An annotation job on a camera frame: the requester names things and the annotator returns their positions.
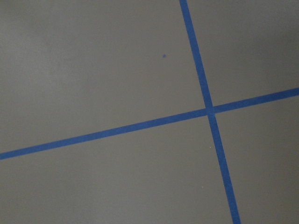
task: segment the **blue line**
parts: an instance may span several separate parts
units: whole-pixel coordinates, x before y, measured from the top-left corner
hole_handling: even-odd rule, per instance
[[[206,116],[205,109],[181,113],[181,114],[177,114],[177,115],[173,115],[173,116],[169,116],[169,117],[159,118],[159,119],[155,119],[155,120],[149,120],[149,121],[132,124],[132,125],[127,125],[127,126],[123,126],[123,127],[118,127],[118,128],[113,128],[113,129],[109,129],[109,130],[105,130],[105,131],[101,131],[101,132],[81,135],[81,136],[64,139],[64,140],[58,140],[58,141],[54,141],[54,142],[50,142],[50,143],[41,144],[38,146],[32,146],[32,147],[17,149],[14,151],[4,152],[4,153],[0,154],[0,160],[16,157],[16,156],[20,156],[20,155],[41,152],[41,151],[59,148],[59,147],[63,147],[63,146],[74,145],[74,144],[78,144],[78,143],[82,143],[82,142],[86,142],[86,141],[102,139],[102,138],[106,138],[109,136],[134,132],[137,130],[166,125],[166,124],[170,124],[170,123],[175,123],[175,122],[198,118],[198,117],[203,117],[203,116]]]
[[[233,223],[241,224],[241,220],[240,220],[239,212],[238,212],[238,208],[237,208],[237,203],[235,200],[234,190],[233,190],[232,182],[231,182],[231,179],[229,176],[228,165],[226,162],[224,149],[223,149],[223,145],[222,145],[222,141],[221,141],[221,137],[220,137],[220,132],[218,129],[217,120],[216,120],[216,116],[214,113],[212,98],[211,98],[210,91],[208,88],[206,75],[205,75],[205,71],[203,68],[203,64],[202,64],[202,60],[201,60],[201,56],[200,56],[200,52],[199,52],[199,47],[198,47],[198,43],[196,40],[196,35],[194,32],[194,28],[193,28],[187,1],[180,0],[180,5],[181,5],[184,21],[185,21],[186,30],[187,30],[188,37],[189,37],[189,42],[190,42],[190,46],[191,46],[191,50],[192,50],[192,54],[193,54],[193,58],[194,58],[194,62],[195,62],[196,71],[197,71],[198,78],[199,78],[202,95],[203,95],[205,106],[206,106],[206,112],[207,112],[208,120],[210,123],[215,148],[216,148],[216,153],[217,153],[218,162],[219,162],[219,166],[220,166],[220,170],[221,170],[221,175],[222,175],[222,179],[223,179],[223,183],[224,183],[224,188],[225,188],[227,199],[228,199],[230,213],[232,216]]]
[[[264,95],[261,97],[254,97],[250,99],[245,99],[245,100],[240,100],[228,104],[223,104],[219,106],[214,107],[214,112],[215,113],[220,113],[220,112],[225,112],[225,111],[231,111],[247,106],[253,106],[257,104],[263,104],[275,100],[280,100],[280,99],[285,99],[289,97],[295,97],[299,96],[299,88],[291,89],[291,90],[286,90],[282,92],[276,92],[268,95]]]

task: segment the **floor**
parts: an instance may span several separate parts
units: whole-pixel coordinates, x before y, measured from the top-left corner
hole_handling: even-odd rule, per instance
[[[296,224],[298,11],[1,1],[0,223]]]

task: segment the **blue tape strip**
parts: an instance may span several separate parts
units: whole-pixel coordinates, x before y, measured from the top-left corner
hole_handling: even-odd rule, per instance
[[[184,21],[185,21],[186,30],[187,30],[188,37],[189,37],[189,42],[190,42],[190,46],[191,46],[191,50],[192,50],[192,54],[193,54],[193,58],[194,58],[194,62],[195,62],[196,71],[197,71],[198,78],[199,78],[202,95],[203,95],[205,106],[206,106],[206,112],[207,112],[208,120],[210,123],[215,148],[216,148],[216,153],[217,153],[218,162],[219,162],[219,166],[220,166],[220,170],[221,170],[221,175],[222,175],[222,179],[223,179],[223,183],[224,183],[224,188],[225,188],[227,199],[228,199],[230,213],[232,216],[233,223],[240,224],[241,221],[240,221],[240,217],[239,217],[237,203],[235,200],[234,190],[233,190],[232,182],[231,182],[231,179],[229,176],[228,165],[226,162],[224,149],[223,149],[223,145],[222,145],[222,141],[221,141],[221,137],[220,137],[220,132],[218,129],[217,120],[216,120],[216,116],[214,113],[212,98],[211,98],[210,91],[208,88],[206,75],[205,75],[203,63],[201,60],[199,47],[198,47],[198,43],[196,40],[196,35],[194,32],[194,28],[193,28],[187,1],[180,0],[180,5],[181,5]]]
[[[236,101],[233,103],[215,106],[214,112],[220,113],[220,112],[225,112],[225,111],[231,111],[231,110],[235,110],[235,109],[239,109],[239,108],[243,108],[243,107],[247,107],[247,106],[263,104],[263,103],[280,100],[280,99],[285,99],[285,98],[289,98],[289,97],[295,97],[295,96],[299,96],[299,88],[276,92],[276,93],[264,95],[261,97],[254,97],[254,98],[250,98],[250,99]]]
[[[133,131],[137,131],[137,130],[171,124],[171,123],[188,120],[188,119],[193,119],[193,118],[198,118],[198,117],[203,117],[203,116],[206,116],[205,109],[181,113],[181,114],[177,114],[177,115],[173,115],[173,116],[169,116],[169,117],[159,118],[159,119],[145,121],[145,122],[132,124],[132,125],[128,125],[128,126],[113,128],[113,129],[109,129],[109,130],[105,130],[105,131],[101,131],[101,132],[96,132],[96,133],[81,135],[81,136],[73,137],[73,138],[69,138],[69,139],[45,143],[45,144],[41,144],[38,146],[32,146],[32,147],[27,147],[27,148],[22,148],[22,149],[18,149],[18,150],[14,150],[14,151],[1,153],[0,160],[16,157],[16,156],[20,156],[20,155],[41,152],[41,151],[59,148],[59,147],[63,147],[63,146],[74,145],[74,144],[78,144],[78,143],[82,143],[82,142],[86,142],[86,141],[102,139],[102,138],[109,137],[109,136],[129,133],[129,132],[133,132]]]

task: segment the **vertical blue line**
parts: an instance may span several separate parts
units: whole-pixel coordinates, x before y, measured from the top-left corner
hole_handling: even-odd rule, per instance
[[[221,170],[221,175],[222,175],[222,179],[223,179],[223,183],[224,183],[224,187],[225,187],[225,192],[226,192],[227,199],[228,199],[230,213],[232,216],[233,223],[241,224],[238,207],[237,207],[237,203],[235,200],[233,185],[232,185],[232,182],[231,182],[231,179],[229,176],[228,165],[226,162],[224,149],[223,149],[223,145],[222,145],[222,141],[221,141],[221,137],[220,137],[220,132],[219,132],[216,116],[214,113],[212,98],[211,98],[209,87],[207,84],[206,75],[205,75],[203,63],[201,60],[199,47],[198,47],[198,43],[196,40],[196,35],[194,32],[194,28],[193,28],[187,1],[180,0],[180,5],[181,5],[184,21],[185,21],[186,30],[187,30],[188,37],[189,37],[190,46],[192,49],[192,54],[193,54],[195,67],[196,67],[196,71],[197,71],[198,78],[199,78],[201,92],[202,92],[203,99],[204,99],[205,106],[206,106],[206,112],[207,112],[208,120],[210,123],[210,128],[211,128],[215,148],[216,148],[216,153],[217,153],[218,162],[219,162],[219,166],[220,166],[220,170]]]

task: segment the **floor tile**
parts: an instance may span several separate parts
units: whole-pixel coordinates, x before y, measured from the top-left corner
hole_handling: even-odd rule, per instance
[[[231,224],[207,118],[0,163],[1,223]]]
[[[299,220],[299,97],[217,115],[242,224]]]
[[[204,107],[179,2],[0,2],[1,151]]]
[[[214,105],[298,87],[298,1],[188,3]]]

